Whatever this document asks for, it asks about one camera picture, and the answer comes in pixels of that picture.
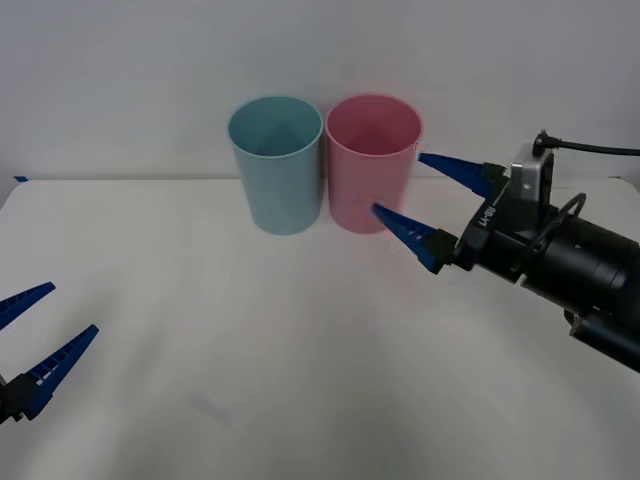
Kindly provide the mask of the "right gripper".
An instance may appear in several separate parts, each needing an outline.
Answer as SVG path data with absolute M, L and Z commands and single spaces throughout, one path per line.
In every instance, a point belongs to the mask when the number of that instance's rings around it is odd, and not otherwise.
M 507 169 L 502 165 L 433 153 L 420 153 L 417 160 L 484 198 L 458 244 L 454 235 L 379 203 L 372 206 L 377 219 L 433 274 L 453 259 L 465 271 L 479 266 L 507 281 L 518 280 L 525 249 L 550 215 L 551 178 L 543 177 L 539 200 L 526 201 L 511 195 Z

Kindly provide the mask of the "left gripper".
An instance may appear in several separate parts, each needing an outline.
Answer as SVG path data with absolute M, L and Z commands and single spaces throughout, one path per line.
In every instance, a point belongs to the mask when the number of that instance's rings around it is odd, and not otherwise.
M 47 282 L 1 300 L 0 329 L 54 290 L 55 285 Z M 1 379 L 1 423 L 37 417 L 98 333 L 98 327 L 92 324 L 30 370 L 10 382 Z

